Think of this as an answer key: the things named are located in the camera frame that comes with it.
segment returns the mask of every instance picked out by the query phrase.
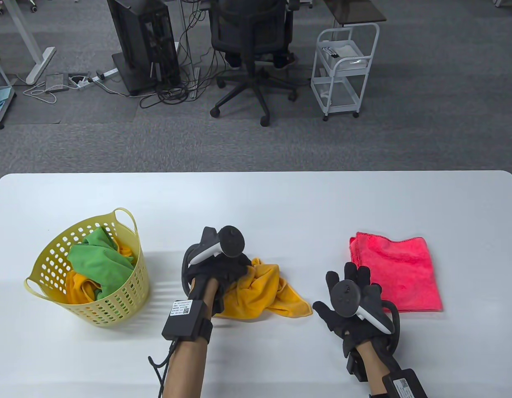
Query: orange cloth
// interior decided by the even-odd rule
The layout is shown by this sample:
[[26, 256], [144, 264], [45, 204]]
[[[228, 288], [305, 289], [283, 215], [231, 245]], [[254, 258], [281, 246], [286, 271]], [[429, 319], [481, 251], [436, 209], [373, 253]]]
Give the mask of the orange cloth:
[[248, 273], [224, 295], [224, 311], [216, 316], [236, 320], [253, 320], [264, 310], [288, 318], [309, 316], [311, 306], [280, 277], [277, 264], [252, 260]]
[[129, 246], [125, 246], [123, 243], [120, 243], [119, 240], [117, 240], [116, 238], [112, 237], [112, 240], [114, 241], [114, 243], [116, 244], [116, 246], [118, 247], [118, 252], [122, 255], [122, 256], [125, 256], [125, 257], [132, 257], [132, 250]]
[[71, 270], [66, 275], [66, 298], [70, 304], [87, 304], [95, 301], [95, 290], [101, 285]]

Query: red microfiber towel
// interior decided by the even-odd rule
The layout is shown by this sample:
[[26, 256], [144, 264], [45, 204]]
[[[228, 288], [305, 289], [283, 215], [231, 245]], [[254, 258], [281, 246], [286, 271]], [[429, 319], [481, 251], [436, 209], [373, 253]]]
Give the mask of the red microfiber towel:
[[372, 282], [383, 288], [381, 298], [399, 311], [442, 311], [431, 256], [423, 238], [394, 242], [357, 233], [350, 239], [351, 259], [370, 268]]

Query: computer tower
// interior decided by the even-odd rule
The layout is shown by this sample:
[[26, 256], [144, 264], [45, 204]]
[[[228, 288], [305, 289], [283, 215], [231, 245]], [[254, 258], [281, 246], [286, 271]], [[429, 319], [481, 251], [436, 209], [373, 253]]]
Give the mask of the computer tower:
[[180, 84], [169, 10], [161, 0], [107, 0], [121, 44], [112, 55], [129, 93]]

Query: floor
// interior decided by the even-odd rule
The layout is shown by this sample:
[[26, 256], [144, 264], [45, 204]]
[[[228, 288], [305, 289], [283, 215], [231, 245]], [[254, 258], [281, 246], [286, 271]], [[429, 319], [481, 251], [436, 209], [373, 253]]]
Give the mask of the floor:
[[[224, 93], [210, 86], [193, 103], [138, 108], [98, 87], [58, 93], [54, 105], [24, 87], [0, 131], [0, 178], [27, 172], [504, 169], [512, 173], [512, 8], [491, 0], [374, 0], [381, 25], [362, 115], [322, 121], [309, 87], [295, 103], [267, 93], [271, 126], [250, 93], [209, 110]], [[169, 8], [180, 34], [176, 3]], [[106, 2], [39, 0], [29, 13], [41, 46], [56, 46], [47, 72], [112, 66], [119, 42]], [[317, 34], [332, 24], [322, 0], [295, 17], [294, 75], [310, 76]], [[207, 19], [190, 31], [194, 59], [210, 47]], [[209, 55], [201, 66], [207, 68]], [[6, 72], [32, 66], [9, 16], [0, 17]], [[120, 82], [111, 87], [124, 90]]]

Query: chair armrest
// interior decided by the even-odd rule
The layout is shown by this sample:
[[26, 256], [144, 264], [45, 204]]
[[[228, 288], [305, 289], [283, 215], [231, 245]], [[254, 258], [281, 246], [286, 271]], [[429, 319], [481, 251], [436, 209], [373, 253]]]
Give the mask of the chair armrest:
[[212, 2], [210, 0], [199, 1], [199, 10], [206, 11], [212, 8]]
[[300, 9], [300, 0], [289, 0], [289, 11], [298, 11]]

